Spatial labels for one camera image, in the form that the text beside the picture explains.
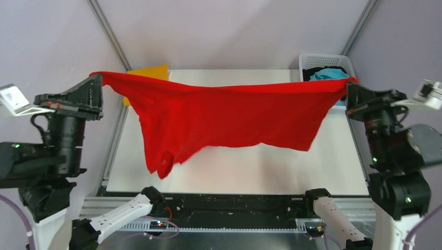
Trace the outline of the red t-shirt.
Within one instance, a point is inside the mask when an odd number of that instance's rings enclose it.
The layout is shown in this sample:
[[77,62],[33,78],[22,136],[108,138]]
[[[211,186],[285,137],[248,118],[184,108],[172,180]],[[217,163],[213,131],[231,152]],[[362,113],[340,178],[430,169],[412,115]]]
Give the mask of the red t-shirt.
[[161,179],[206,146],[264,143],[308,151],[328,111],[347,94],[347,83],[355,82],[191,86],[109,71],[101,76],[138,115],[146,168]]

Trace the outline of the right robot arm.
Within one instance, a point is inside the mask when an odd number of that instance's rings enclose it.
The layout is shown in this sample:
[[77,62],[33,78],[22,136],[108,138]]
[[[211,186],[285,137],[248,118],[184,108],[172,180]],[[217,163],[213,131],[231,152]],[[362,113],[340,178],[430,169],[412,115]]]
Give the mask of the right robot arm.
[[413,98],[353,81],[346,88],[346,115],[364,123],[372,158],[367,187],[376,214],[374,237],[357,230],[326,189],[306,191],[303,212],[336,230],[343,249],[413,249],[418,228],[433,216],[422,170],[441,164],[441,134],[426,124],[404,128],[397,117],[411,110],[440,110],[441,83],[424,80]]

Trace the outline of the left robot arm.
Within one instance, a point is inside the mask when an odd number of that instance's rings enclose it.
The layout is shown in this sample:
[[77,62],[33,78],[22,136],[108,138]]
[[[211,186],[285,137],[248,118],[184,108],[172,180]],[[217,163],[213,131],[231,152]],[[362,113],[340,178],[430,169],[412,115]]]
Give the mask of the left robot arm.
[[81,154],[87,121],[103,117],[103,77],[92,75],[59,94],[29,102],[13,84],[1,87],[1,109],[8,114],[46,118],[37,126],[41,143],[1,143],[1,188],[16,188],[25,210],[17,210],[27,230],[27,249],[97,249],[111,234],[137,218],[161,215],[164,196],[145,187],[127,203],[91,219],[70,220],[67,211],[73,178],[85,173]]

